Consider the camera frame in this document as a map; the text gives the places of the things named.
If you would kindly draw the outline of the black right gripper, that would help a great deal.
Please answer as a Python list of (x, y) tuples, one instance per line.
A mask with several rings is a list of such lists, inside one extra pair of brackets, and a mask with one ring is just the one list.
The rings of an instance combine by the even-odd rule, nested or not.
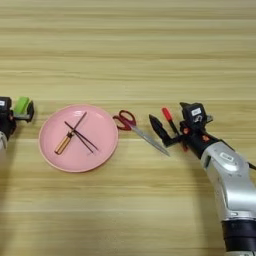
[[(180, 102), (180, 106), (184, 109), (189, 106), (189, 104), (185, 102)], [(162, 143), (165, 147), (169, 147), (181, 141), (181, 135), (179, 134), (172, 120), (169, 120), (168, 123), (170, 124), (173, 132), (175, 133), (174, 138), (171, 138), (169, 136), (169, 134), (164, 129), (162, 123), (157, 117), (149, 115), (149, 120), (154, 132), (162, 140)], [(198, 158), (202, 157), (202, 154), (207, 147), (216, 142), (219, 142), (219, 139), (208, 134), (204, 127), (192, 128), (185, 123), (181, 123), (180, 131), (182, 133), (185, 145), (190, 148)]]

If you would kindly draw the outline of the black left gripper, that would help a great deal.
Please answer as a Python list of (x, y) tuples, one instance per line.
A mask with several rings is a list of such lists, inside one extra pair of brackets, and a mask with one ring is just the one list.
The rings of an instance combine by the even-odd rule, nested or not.
[(27, 106), (26, 114), (14, 114), (10, 110), (8, 112), (0, 112), (0, 131), (3, 132), (6, 136), (11, 136), (16, 129), (16, 120), (31, 122), (34, 116), (34, 103), (29, 102)]

